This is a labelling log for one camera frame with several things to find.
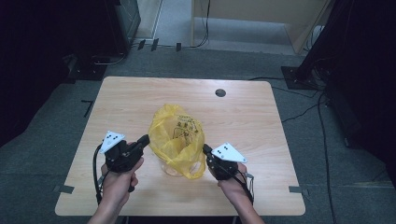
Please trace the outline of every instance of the black controller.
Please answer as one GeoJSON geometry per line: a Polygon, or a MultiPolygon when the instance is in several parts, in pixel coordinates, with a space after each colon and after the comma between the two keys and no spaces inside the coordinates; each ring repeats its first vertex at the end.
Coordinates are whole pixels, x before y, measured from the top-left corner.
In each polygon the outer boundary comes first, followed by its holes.
{"type": "MultiPolygon", "coordinates": [[[[114,173],[132,170],[143,156],[143,148],[148,144],[148,134],[143,135],[131,145],[128,145],[125,140],[120,141],[105,153],[107,169],[114,173]]],[[[132,191],[134,191],[134,187],[131,186],[128,192],[132,191]]]]}
{"type": "Polygon", "coordinates": [[[212,154],[212,148],[204,144],[206,164],[210,173],[217,180],[228,180],[238,173],[238,164],[235,161],[223,161],[212,154]]]}

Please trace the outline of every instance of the plastic bag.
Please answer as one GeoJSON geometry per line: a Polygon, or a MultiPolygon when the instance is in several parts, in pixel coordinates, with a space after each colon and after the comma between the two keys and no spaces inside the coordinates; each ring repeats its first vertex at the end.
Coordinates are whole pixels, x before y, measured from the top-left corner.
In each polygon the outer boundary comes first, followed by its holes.
{"type": "Polygon", "coordinates": [[[205,135],[201,122],[179,105],[164,105],[154,115],[148,129],[149,146],[154,153],[188,179],[205,171],[205,135]]]}

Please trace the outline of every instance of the wooden table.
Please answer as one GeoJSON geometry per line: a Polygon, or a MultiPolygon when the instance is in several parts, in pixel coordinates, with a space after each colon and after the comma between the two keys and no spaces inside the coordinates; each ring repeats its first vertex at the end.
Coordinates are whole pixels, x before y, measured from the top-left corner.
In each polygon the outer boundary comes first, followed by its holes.
{"type": "MultiPolygon", "coordinates": [[[[164,104],[181,105],[203,123],[205,142],[218,147],[230,142],[247,159],[255,176],[254,207],[261,216],[304,213],[288,143],[268,82],[107,77],[99,91],[87,127],[55,212],[59,216],[91,216],[97,208],[92,181],[92,156],[108,130],[135,141],[148,132],[154,113],[164,104]],[[215,94],[226,91],[224,97],[215,94]]],[[[139,184],[123,207],[122,216],[235,216],[216,179],[206,169],[195,180],[167,175],[149,147],[136,172],[139,184]]],[[[98,169],[104,163],[98,156],[98,169]]]]}
{"type": "MultiPolygon", "coordinates": [[[[290,42],[301,53],[315,27],[324,24],[332,0],[212,0],[209,18],[238,21],[285,23],[290,42]]],[[[207,15],[209,0],[191,0],[191,45],[194,46],[194,18],[207,15]]]]}

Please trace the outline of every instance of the light wood tabletop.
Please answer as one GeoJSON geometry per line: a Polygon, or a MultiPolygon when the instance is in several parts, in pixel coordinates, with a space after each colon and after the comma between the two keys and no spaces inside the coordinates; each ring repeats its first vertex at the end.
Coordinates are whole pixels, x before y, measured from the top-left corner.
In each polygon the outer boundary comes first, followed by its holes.
{"type": "MultiPolygon", "coordinates": [[[[164,104],[182,106],[203,124],[205,142],[215,148],[231,143],[248,160],[254,175],[254,207],[261,216],[299,216],[305,211],[268,82],[153,77],[107,77],[92,108],[76,156],[65,180],[74,187],[61,193],[59,216],[91,216],[96,208],[92,157],[107,131],[125,134],[127,142],[148,133],[154,113],[164,104]],[[226,91],[218,97],[215,91],[226,91]]],[[[206,169],[189,180],[167,175],[149,146],[136,172],[139,184],[121,216],[235,216],[231,204],[206,169]]],[[[98,155],[97,172],[105,161],[98,155]]]]}

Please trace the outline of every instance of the black cable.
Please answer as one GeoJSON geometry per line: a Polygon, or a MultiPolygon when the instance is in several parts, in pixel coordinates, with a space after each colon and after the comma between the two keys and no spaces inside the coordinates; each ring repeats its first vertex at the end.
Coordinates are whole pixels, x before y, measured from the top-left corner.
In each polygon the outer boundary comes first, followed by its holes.
{"type": "Polygon", "coordinates": [[[207,21],[209,20],[209,11],[210,11],[210,0],[209,0],[209,2],[207,3],[205,36],[204,36],[204,38],[202,39],[202,41],[201,41],[201,43],[200,43],[199,45],[190,47],[190,48],[192,48],[192,49],[200,48],[200,47],[203,46],[203,45],[206,43],[206,41],[208,41],[208,39],[209,39],[209,26],[208,26],[208,24],[207,24],[207,21]]]}
{"type": "MultiPolygon", "coordinates": [[[[292,81],[294,81],[294,79],[291,79],[291,78],[284,78],[284,77],[253,77],[253,78],[250,78],[250,79],[248,79],[248,80],[249,80],[249,81],[252,81],[252,80],[257,80],[257,79],[292,80],[292,81]]],[[[319,91],[319,90],[316,90],[315,93],[314,93],[313,95],[308,96],[308,95],[304,95],[304,94],[301,94],[301,93],[296,92],[296,91],[287,91],[287,90],[281,89],[281,88],[279,88],[279,87],[273,87],[273,86],[271,86],[271,88],[276,89],[276,90],[280,90],[280,91],[286,91],[286,92],[293,93],[293,94],[297,94],[297,95],[302,95],[302,96],[308,97],[308,98],[313,98],[313,97],[318,93],[318,91],[319,91]]]]}
{"type": "Polygon", "coordinates": [[[93,63],[93,64],[96,64],[96,65],[114,65],[114,64],[116,64],[116,63],[119,63],[119,62],[121,62],[122,60],[124,60],[125,59],[125,54],[123,53],[122,54],[122,57],[120,58],[120,59],[118,59],[117,61],[115,61],[115,62],[112,62],[112,63],[93,63]]]}
{"type": "Polygon", "coordinates": [[[381,171],[381,173],[379,173],[378,175],[376,175],[371,181],[374,182],[376,181],[382,174],[384,174],[387,171],[387,169],[384,169],[383,171],[381,171]]]}
{"type": "Polygon", "coordinates": [[[101,193],[102,193],[102,189],[103,189],[103,184],[105,183],[105,179],[106,179],[106,176],[108,175],[108,173],[110,173],[109,170],[107,170],[107,172],[103,175],[102,184],[101,184],[101,186],[100,186],[100,188],[99,188],[99,190],[100,190],[101,193]]]}
{"type": "Polygon", "coordinates": [[[301,114],[301,115],[297,115],[296,117],[282,120],[282,123],[284,123],[284,122],[286,122],[286,121],[288,121],[288,120],[291,120],[291,119],[297,119],[297,118],[299,118],[299,117],[302,117],[306,112],[308,112],[308,110],[314,108],[314,107],[317,106],[317,105],[318,105],[318,104],[315,104],[315,105],[312,105],[311,107],[307,108],[307,109],[304,111],[304,113],[301,114]]]}
{"type": "Polygon", "coordinates": [[[257,79],[273,79],[273,80],[291,80],[291,81],[293,81],[293,79],[291,79],[291,78],[284,78],[284,77],[253,77],[248,80],[253,81],[253,80],[257,80],[257,79]]]}
{"type": "MultiPolygon", "coordinates": [[[[245,177],[245,175],[242,174],[242,172],[239,170],[238,170],[238,173],[242,176],[242,178],[244,178],[245,183],[248,184],[248,181],[247,181],[247,178],[245,177]]],[[[253,178],[250,179],[250,185],[248,188],[248,192],[251,193],[251,198],[252,198],[252,201],[254,202],[253,178]]]]}
{"type": "Polygon", "coordinates": [[[92,161],[92,169],[93,169],[93,184],[95,185],[95,190],[96,190],[96,201],[98,204],[102,201],[102,195],[101,195],[101,190],[99,189],[99,183],[98,183],[98,176],[96,173],[96,158],[99,152],[99,149],[102,145],[99,145],[95,152],[93,153],[93,161],[92,161]]]}
{"type": "Polygon", "coordinates": [[[322,98],[323,95],[324,95],[324,92],[318,98],[318,114],[319,114],[321,129],[323,132],[324,156],[325,156],[325,161],[326,161],[327,192],[328,192],[328,196],[329,196],[330,209],[332,211],[332,222],[334,224],[336,224],[337,220],[335,218],[334,208],[332,206],[332,188],[330,185],[330,165],[329,165],[329,155],[328,155],[328,150],[327,150],[326,130],[324,128],[323,119],[322,119],[322,116],[320,113],[320,99],[322,98]]]}
{"type": "Polygon", "coordinates": [[[273,86],[272,86],[271,88],[276,89],[276,90],[280,90],[280,91],[285,91],[285,92],[297,94],[297,95],[301,95],[301,96],[304,96],[304,97],[307,97],[307,98],[314,98],[314,96],[319,92],[318,90],[316,90],[315,93],[314,93],[313,95],[310,95],[310,96],[309,96],[309,95],[301,94],[301,93],[296,92],[296,91],[287,91],[287,90],[284,90],[284,89],[279,88],[279,87],[273,87],[273,86]]]}

